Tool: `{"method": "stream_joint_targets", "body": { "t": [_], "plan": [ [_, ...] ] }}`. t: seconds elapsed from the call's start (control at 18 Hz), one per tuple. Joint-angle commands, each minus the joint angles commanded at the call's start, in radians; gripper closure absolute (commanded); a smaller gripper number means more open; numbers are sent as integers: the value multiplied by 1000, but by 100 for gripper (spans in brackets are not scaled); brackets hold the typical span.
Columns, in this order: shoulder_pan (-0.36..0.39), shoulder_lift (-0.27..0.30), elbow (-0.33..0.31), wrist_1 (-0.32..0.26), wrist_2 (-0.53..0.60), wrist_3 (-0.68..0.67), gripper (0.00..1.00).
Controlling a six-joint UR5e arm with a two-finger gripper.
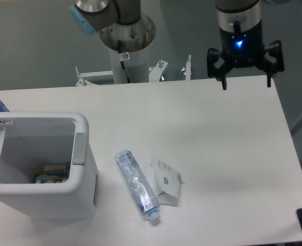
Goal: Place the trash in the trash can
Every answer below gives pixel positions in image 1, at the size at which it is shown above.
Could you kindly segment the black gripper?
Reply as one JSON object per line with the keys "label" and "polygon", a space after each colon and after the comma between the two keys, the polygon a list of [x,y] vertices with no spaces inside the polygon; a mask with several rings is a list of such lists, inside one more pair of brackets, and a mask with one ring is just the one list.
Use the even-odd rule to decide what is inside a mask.
{"label": "black gripper", "polygon": [[[207,51],[208,76],[215,77],[222,83],[223,90],[227,90],[226,74],[233,67],[243,68],[254,65],[266,73],[267,87],[270,88],[272,76],[285,70],[282,42],[275,40],[264,46],[262,21],[244,30],[242,22],[237,19],[232,27],[232,31],[220,29],[222,51],[215,48],[209,48]],[[220,67],[216,67],[219,58],[223,63]]]}

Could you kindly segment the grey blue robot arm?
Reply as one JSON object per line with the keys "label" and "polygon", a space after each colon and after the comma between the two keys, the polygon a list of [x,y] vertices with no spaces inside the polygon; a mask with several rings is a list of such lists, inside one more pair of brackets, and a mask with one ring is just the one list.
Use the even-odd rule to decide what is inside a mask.
{"label": "grey blue robot arm", "polygon": [[[259,1],[216,1],[222,49],[207,51],[207,74],[227,87],[234,68],[256,67],[267,75],[285,69],[280,40],[265,46]],[[86,34],[98,33],[110,50],[116,84],[149,82],[146,49],[155,39],[153,20],[141,12],[140,1],[75,1],[70,12]]]}

